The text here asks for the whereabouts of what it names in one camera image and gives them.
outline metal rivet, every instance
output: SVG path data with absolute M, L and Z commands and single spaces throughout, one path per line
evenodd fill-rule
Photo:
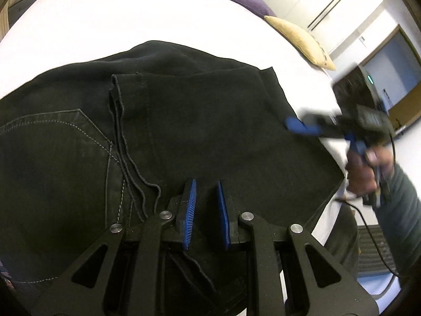
M 123 226 L 120 223 L 115 223 L 111 225 L 111 227 L 109 228 L 109 231 L 111 233 L 120 233 L 122 230 L 123 230 Z
M 164 210 L 159 214 L 159 217 L 162 218 L 163 220 L 168 220 L 171 217 L 173 217 L 173 213 L 169 210 Z
M 241 214 L 241 218 L 246 221 L 251 221 L 252 219 L 254 219 L 254 215 L 246 211 L 245 213 Z
M 299 234 L 303 231 L 303 227 L 301 225 L 299 225 L 298 223 L 294 223 L 293 225 L 291 225 L 291 230 L 294 233 Z

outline cushion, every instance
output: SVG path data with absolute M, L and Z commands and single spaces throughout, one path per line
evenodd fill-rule
M 319 42 L 301 27 L 289 21 L 266 15 L 265 20 L 287 38 L 314 65 L 336 71 L 335 64 Z
M 264 19 L 265 15 L 276 17 L 275 13 L 266 5 L 263 0 L 231 0 L 247 8 L 250 12 Z

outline person's arm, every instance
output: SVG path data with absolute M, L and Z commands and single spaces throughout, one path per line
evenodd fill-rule
M 392 153 L 378 146 L 367 151 L 367 161 L 380 166 L 388 177 L 390 200 L 373 208 L 378 224 L 390 247 L 399 274 L 407 275 L 421 255 L 421 203 L 414 185 L 399 165 L 393 164 Z M 373 170 L 361 157 L 348 152 L 348 190 L 358 196 L 374 191 L 377 186 Z

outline white bed sheet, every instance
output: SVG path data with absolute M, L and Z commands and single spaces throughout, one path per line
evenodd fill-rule
M 110 56 L 149 40 L 186 45 L 260 69 L 273 66 L 298 116 L 305 110 L 339 110 L 329 76 L 265 21 L 229 0 L 37 0 L 0 42 L 0 98 L 49 69 Z M 323 143 L 343 168 L 345 141 Z M 322 244 L 339 207 L 330 202 L 313 231 Z

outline green sleeve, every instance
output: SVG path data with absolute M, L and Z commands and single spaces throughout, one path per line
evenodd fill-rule
M 421 203 L 399 165 L 389 179 L 391 198 L 374 208 L 399 274 L 407 275 L 421 254 Z

